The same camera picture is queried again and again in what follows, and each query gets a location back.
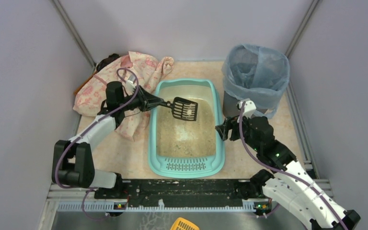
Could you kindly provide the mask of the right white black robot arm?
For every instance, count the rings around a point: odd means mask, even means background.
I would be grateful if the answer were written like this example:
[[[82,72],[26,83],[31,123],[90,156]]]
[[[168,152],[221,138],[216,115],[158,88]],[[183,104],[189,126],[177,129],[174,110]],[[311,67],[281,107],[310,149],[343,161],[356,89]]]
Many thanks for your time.
[[[275,139],[266,117],[227,117],[215,127],[223,141],[241,140],[264,166],[251,179],[252,191],[275,200],[308,230],[353,230],[361,220],[330,198],[308,175],[291,150]]]

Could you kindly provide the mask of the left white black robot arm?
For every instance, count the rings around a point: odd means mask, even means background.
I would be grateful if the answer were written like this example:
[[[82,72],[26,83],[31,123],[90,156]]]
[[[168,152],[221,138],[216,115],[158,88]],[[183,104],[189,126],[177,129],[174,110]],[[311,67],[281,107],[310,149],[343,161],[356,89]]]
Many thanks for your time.
[[[121,182],[120,174],[95,169],[94,149],[121,125],[126,111],[146,112],[164,102],[141,86],[134,87],[132,95],[125,95],[124,86],[119,81],[108,83],[105,95],[98,115],[87,128],[68,140],[55,143],[52,181],[61,188],[116,187]]]

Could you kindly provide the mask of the black slotted litter scoop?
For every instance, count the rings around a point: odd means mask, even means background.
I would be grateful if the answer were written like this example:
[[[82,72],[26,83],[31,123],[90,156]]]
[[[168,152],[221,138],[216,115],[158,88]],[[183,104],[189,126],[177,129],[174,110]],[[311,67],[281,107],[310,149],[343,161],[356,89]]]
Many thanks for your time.
[[[185,98],[175,97],[172,102],[161,102],[160,106],[169,108],[173,118],[193,122],[197,119],[198,103]]]

